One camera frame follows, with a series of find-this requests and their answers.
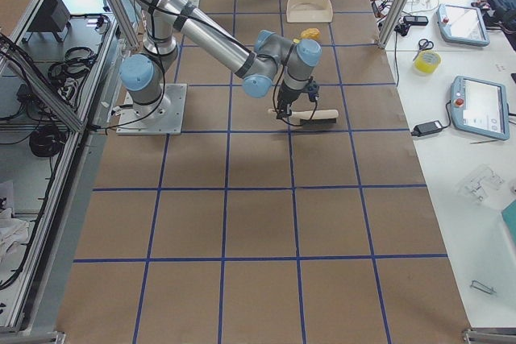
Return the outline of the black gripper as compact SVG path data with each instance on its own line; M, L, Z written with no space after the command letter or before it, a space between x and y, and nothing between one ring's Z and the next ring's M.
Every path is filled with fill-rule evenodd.
M285 82L281 83L277 96L277 119L282 120L292 115L291 105L299 98L300 89L292 89Z

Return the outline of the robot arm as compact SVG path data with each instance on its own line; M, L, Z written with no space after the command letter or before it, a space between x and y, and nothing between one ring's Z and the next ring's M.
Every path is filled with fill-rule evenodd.
M252 97L265 96L277 72L282 71L284 77L275 107L277 118L293 116L301 122L323 118L320 110L313 113L291 110L303 93L311 102L318 101L318 85L312 77L322 55L317 41L302 39L294 43L273 31L263 30L254 48L249 50L190 0L136 1L153 19L148 28L152 50L163 48L172 41L173 32L180 32L241 78L243 90Z

